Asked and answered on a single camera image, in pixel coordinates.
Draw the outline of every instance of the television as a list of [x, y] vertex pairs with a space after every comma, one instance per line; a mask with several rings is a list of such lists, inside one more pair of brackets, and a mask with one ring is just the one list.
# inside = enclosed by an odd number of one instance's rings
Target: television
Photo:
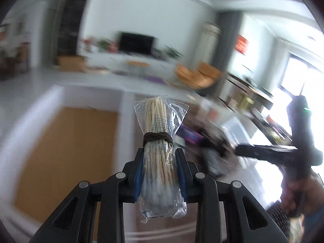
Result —
[[122, 33], [119, 41], [119, 51], [151, 55], [153, 36]]

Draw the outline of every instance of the screw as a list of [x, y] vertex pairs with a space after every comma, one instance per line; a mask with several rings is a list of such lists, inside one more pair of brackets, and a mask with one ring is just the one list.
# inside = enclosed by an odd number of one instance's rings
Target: screw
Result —
[[233, 185], [234, 187], [236, 187], [236, 188], [240, 188], [240, 187], [242, 186], [242, 183], [239, 182], [239, 181], [234, 181], [234, 182], [232, 183], [232, 185]]
[[79, 183], [80, 188], [86, 188], [88, 185], [89, 185], [89, 183], [87, 181], [82, 181]]
[[123, 179], [125, 176], [126, 176], [126, 174], [123, 173], [123, 172], [116, 173], [116, 177], [117, 177], [118, 179]]
[[196, 177], [198, 178], [198, 179], [204, 179], [205, 178], [205, 174], [204, 173], [196, 173]]

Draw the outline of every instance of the blue gripper pad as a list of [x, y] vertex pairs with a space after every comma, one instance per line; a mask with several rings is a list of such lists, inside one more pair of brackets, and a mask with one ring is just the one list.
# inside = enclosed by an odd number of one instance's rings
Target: blue gripper pad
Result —
[[178, 179], [179, 179], [179, 186], [181, 191], [181, 196], [183, 197], [184, 201], [187, 201], [188, 193], [187, 193], [187, 182], [185, 178], [185, 174], [183, 171], [183, 165], [181, 164], [178, 156], [176, 156], [176, 163], [177, 163], [177, 172], [178, 172]]
[[142, 187], [142, 165], [143, 165], [143, 156], [140, 159], [140, 162], [137, 166], [137, 171], [134, 179], [134, 194], [133, 198], [134, 201], [136, 202], [138, 197], [140, 196], [141, 193], [141, 187]]

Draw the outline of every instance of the window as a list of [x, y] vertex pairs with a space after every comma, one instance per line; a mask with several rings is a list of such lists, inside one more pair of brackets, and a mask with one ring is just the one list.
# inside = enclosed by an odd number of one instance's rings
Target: window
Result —
[[304, 60], [291, 55], [279, 88], [290, 96], [300, 95], [310, 66]]
[[[287, 106], [292, 96], [306, 97], [312, 111], [311, 128], [315, 147], [324, 151], [324, 74], [306, 61], [291, 55], [281, 83], [274, 89], [273, 107], [269, 111], [270, 117], [291, 134], [287, 116]], [[324, 176], [324, 164], [313, 166], [314, 171]]]

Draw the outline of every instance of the white cabinet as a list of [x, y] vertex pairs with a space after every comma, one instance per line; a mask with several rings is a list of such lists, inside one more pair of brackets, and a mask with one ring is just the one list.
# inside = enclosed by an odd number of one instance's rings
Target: white cabinet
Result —
[[152, 57], [131, 56], [126, 54], [112, 54], [112, 53], [82, 53], [87, 57], [87, 64], [89, 66], [106, 67], [112, 71], [130, 71], [128, 61], [140, 61], [148, 63], [150, 66], [146, 70], [147, 75], [161, 77], [163, 79], [170, 79], [175, 76], [174, 70], [176, 68], [175, 62], [168, 62], [157, 60]]

